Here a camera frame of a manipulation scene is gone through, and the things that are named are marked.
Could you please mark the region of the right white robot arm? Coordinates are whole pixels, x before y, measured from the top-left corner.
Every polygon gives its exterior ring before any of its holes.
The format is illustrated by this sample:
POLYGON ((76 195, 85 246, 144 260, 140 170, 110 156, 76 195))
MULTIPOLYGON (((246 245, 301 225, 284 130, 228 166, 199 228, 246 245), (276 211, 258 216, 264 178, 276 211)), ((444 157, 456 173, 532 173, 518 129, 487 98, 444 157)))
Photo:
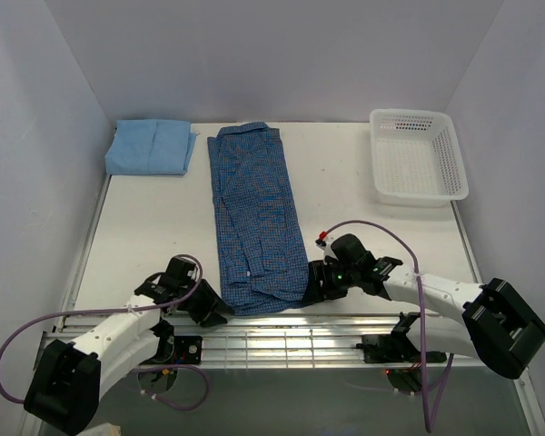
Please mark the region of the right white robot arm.
POLYGON ((455 354, 515 380, 545 342, 545 323, 502 279, 472 283, 419 275, 399 259, 374 257, 351 233, 321 234, 316 244, 323 256, 309 263, 303 304, 338 300, 359 288, 419 308, 400 313, 390 332, 362 337, 357 346, 368 363, 445 362, 455 354))

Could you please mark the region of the blue plaid long sleeve shirt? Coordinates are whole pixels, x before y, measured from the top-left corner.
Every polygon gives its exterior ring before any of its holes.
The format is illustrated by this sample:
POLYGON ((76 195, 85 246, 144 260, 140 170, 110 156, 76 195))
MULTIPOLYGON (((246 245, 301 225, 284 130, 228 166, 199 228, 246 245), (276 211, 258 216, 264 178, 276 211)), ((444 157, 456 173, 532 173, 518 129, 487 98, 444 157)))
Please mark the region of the blue plaid long sleeve shirt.
POLYGON ((301 307, 308 258, 279 130, 228 126, 207 147, 223 300, 237 315, 301 307))

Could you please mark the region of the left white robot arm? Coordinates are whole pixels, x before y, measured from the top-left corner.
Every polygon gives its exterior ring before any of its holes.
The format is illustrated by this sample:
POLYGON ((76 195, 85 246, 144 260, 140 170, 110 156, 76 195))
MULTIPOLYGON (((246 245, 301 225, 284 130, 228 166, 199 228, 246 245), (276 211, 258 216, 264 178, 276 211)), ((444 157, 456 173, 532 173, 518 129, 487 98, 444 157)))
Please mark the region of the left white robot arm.
POLYGON ((23 401, 24 409, 67 435, 83 431, 100 400, 140 365, 157 374, 200 363, 198 337, 179 337, 165 319, 187 313, 193 322, 212 328, 227 322, 233 309, 203 278, 190 255, 174 256, 163 272, 147 277, 127 303, 70 342, 47 345, 23 401))

